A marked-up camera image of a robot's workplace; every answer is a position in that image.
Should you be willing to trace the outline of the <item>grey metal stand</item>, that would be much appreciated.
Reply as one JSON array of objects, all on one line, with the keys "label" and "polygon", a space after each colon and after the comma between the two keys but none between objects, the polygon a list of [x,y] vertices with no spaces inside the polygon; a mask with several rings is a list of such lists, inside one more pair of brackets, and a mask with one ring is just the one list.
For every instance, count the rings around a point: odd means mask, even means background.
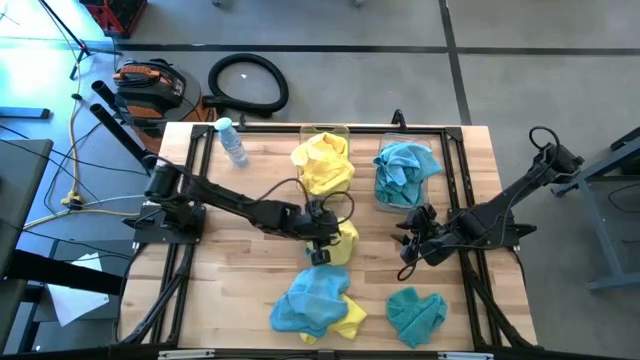
[{"label": "grey metal stand", "polygon": [[587,287],[640,286],[640,127],[614,141],[601,160],[553,193],[561,198],[573,190],[582,198],[606,268]]}]

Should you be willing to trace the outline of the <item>black vacuum wand tube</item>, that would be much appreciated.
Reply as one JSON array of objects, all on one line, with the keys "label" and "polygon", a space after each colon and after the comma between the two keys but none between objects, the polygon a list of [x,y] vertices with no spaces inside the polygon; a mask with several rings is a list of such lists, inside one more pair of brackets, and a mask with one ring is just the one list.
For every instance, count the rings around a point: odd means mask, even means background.
[{"label": "black vacuum wand tube", "polygon": [[121,112],[116,104],[115,94],[102,80],[96,80],[92,83],[91,89],[115,112],[114,117],[120,120],[121,125],[129,123],[127,117]]},{"label": "black vacuum wand tube", "polygon": [[145,169],[155,165],[156,156],[140,147],[101,104],[92,104],[89,110]]}]

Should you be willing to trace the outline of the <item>teal microfiber towel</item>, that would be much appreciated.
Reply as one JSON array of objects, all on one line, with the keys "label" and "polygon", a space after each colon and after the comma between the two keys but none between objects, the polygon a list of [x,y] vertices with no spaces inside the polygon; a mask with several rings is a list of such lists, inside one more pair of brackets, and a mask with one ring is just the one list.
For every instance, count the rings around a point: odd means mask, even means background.
[{"label": "teal microfiber towel", "polygon": [[448,304],[440,294],[420,297],[414,287],[395,292],[386,300],[387,319],[397,338],[413,349],[431,342],[447,312]]},{"label": "teal microfiber towel", "polygon": [[405,174],[393,177],[379,169],[376,172],[374,194],[381,203],[397,207],[415,207],[425,200],[425,185],[425,179],[415,179]]}]

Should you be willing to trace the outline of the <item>clear plastic water bottle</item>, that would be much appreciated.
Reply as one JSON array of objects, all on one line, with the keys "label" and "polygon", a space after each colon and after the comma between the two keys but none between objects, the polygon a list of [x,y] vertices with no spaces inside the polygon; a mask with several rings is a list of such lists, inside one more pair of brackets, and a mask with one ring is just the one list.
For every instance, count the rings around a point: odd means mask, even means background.
[{"label": "clear plastic water bottle", "polygon": [[232,120],[228,117],[219,118],[214,122],[214,128],[231,161],[238,167],[246,167],[249,164],[248,155]]}]

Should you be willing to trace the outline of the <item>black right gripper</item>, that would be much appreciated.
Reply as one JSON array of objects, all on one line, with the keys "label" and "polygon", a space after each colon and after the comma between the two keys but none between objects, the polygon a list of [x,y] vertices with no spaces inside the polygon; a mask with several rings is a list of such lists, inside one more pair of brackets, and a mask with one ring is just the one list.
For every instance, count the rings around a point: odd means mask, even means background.
[{"label": "black right gripper", "polygon": [[431,240],[440,234],[440,224],[432,219],[418,227],[409,227],[412,236],[406,234],[392,234],[391,238],[400,243],[401,259],[405,264],[415,261],[419,257],[424,257],[433,251],[434,245]]}]

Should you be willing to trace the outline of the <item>silver metal bracket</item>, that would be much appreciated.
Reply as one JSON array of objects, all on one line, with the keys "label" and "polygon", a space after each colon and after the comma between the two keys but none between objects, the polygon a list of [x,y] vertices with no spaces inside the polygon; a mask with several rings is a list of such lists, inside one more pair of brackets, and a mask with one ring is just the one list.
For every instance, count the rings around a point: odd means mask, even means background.
[{"label": "silver metal bracket", "polygon": [[202,360],[215,356],[214,349],[174,349],[160,351],[157,360]]},{"label": "silver metal bracket", "polygon": [[478,353],[478,352],[439,352],[437,355],[438,360],[495,360],[494,355],[491,353]]}]

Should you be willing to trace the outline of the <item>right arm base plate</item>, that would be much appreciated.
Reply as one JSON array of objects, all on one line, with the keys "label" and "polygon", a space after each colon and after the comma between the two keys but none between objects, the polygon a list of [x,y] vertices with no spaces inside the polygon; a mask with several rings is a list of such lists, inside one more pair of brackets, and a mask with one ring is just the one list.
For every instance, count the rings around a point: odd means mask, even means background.
[{"label": "right arm base plate", "polygon": [[520,244],[520,239],[535,232],[537,227],[532,224],[514,223],[499,220],[487,227],[470,227],[458,225],[452,233],[458,240],[456,247],[461,249],[494,250],[503,247],[514,247]]}]

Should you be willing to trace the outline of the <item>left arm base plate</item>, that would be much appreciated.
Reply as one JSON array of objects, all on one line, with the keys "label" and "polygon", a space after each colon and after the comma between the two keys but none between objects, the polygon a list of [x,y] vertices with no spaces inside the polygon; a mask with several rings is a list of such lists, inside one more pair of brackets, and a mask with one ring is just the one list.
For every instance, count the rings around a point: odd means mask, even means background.
[{"label": "left arm base plate", "polygon": [[148,202],[122,222],[134,230],[134,242],[191,245],[202,237],[205,215],[203,205]]}]

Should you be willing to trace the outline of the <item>black side table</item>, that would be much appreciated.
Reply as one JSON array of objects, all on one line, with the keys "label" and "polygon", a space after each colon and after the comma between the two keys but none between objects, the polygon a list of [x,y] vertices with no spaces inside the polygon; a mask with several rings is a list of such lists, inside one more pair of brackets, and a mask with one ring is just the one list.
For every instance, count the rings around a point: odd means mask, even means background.
[{"label": "black side table", "polygon": [[16,245],[0,245],[0,355],[9,339],[20,304],[25,300],[27,284],[36,281],[118,295],[123,277],[74,265],[35,253],[23,251]]}]

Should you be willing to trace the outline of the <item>grey desk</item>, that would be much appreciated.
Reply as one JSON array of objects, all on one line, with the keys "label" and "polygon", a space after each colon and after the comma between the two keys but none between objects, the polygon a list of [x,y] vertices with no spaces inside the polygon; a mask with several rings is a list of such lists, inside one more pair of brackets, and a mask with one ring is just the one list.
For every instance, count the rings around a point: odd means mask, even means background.
[{"label": "grey desk", "polygon": [[53,142],[0,140],[0,279],[40,186]]}]

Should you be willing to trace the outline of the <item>clear plastic basket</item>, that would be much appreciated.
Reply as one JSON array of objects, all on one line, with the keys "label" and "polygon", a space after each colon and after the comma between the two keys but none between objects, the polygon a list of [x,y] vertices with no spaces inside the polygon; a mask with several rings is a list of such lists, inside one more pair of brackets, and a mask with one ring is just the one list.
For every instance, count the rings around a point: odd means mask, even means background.
[{"label": "clear plastic basket", "polygon": [[[378,153],[380,152],[380,150],[387,144],[392,143],[392,142],[413,142],[413,143],[418,143],[421,145],[425,145],[427,147],[429,147],[431,150],[431,144],[428,140],[424,140],[424,139],[420,139],[417,136],[410,136],[410,135],[401,135],[399,133],[386,133],[382,136],[380,143],[379,143],[379,149],[378,149]],[[377,166],[374,164],[375,167],[375,177],[376,177],[376,172],[377,172]],[[419,204],[422,205],[425,202],[428,201],[428,197],[427,197],[427,186],[428,186],[428,179],[430,177],[426,178],[426,185],[425,185],[425,190],[426,190],[426,196],[425,196],[425,200],[423,203]],[[397,206],[393,206],[393,205],[389,205],[389,204],[385,204],[385,203],[381,203],[379,202],[376,197],[376,205],[377,207],[382,210],[382,211],[387,211],[387,212],[395,212],[395,213],[406,213],[409,210],[415,208],[415,207],[397,207]]]},{"label": "clear plastic basket", "polygon": [[[349,129],[347,127],[345,127],[345,126],[303,126],[300,129],[299,144],[301,144],[302,142],[308,140],[312,136],[317,135],[317,134],[321,134],[323,132],[328,132],[328,133],[331,133],[331,134],[334,134],[334,135],[338,135],[338,136],[343,137],[343,138],[345,138],[347,140],[348,149],[349,149],[349,154],[348,154],[348,159],[347,160],[350,161],[350,132],[349,132]],[[298,179],[299,179],[299,175],[298,175],[299,171],[297,170],[297,168],[295,167],[294,164],[293,164],[293,166],[296,169],[297,176],[298,176]]]}]

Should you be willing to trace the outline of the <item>orange black shop vacuum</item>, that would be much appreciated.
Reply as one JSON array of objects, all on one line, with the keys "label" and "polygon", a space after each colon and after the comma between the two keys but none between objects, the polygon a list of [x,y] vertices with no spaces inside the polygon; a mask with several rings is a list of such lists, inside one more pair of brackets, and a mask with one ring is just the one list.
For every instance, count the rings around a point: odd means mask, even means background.
[{"label": "orange black shop vacuum", "polygon": [[190,72],[156,58],[128,60],[112,76],[115,105],[125,123],[152,153],[160,150],[170,122],[213,122],[200,82]]}]

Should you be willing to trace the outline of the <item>light blue microfiber towel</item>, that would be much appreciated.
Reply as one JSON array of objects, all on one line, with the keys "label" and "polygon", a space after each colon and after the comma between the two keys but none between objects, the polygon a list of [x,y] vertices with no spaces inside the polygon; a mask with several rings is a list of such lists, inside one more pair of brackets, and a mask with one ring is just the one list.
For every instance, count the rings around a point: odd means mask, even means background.
[{"label": "light blue microfiber towel", "polygon": [[269,316],[271,328],[323,337],[331,324],[347,315],[342,296],[349,286],[345,266],[321,265],[301,271],[275,302]]},{"label": "light blue microfiber towel", "polygon": [[376,182],[382,186],[402,187],[418,184],[442,171],[432,150],[413,142],[392,142],[374,158]]}]

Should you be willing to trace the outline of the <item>yellow microfiber towel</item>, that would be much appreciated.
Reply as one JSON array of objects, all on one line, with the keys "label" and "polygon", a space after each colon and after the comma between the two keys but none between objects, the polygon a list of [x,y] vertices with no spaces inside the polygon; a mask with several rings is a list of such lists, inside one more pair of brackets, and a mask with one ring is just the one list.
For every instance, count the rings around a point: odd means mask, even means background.
[{"label": "yellow microfiber towel", "polygon": [[304,167],[311,161],[347,160],[348,154],[348,142],[345,138],[323,132],[299,144],[292,151],[290,159],[295,166]]},{"label": "yellow microfiber towel", "polygon": [[[329,264],[322,265],[345,265],[350,259],[351,255],[359,240],[359,234],[356,227],[350,220],[346,220],[339,225],[340,233],[338,237],[331,243],[331,262]],[[312,248],[312,242],[306,243],[305,255],[310,259],[310,253]]]},{"label": "yellow microfiber towel", "polygon": [[327,333],[338,333],[347,340],[354,340],[367,313],[347,295],[337,298],[315,296],[310,303],[311,313],[307,325],[299,332],[300,339],[309,345]]},{"label": "yellow microfiber towel", "polygon": [[307,192],[314,196],[329,195],[349,189],[355,167],[345,158],[307,158],[295,163],[299,179]]}]

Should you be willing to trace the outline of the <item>red tool crate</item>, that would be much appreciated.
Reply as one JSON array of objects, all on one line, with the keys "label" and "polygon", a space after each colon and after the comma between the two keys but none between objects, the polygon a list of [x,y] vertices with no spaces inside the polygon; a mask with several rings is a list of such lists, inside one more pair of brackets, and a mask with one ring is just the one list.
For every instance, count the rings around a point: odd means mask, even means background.
[{"label": "red tool crate", "polygon": [[129,39],[147,0],[79,0],[107,37]]}]

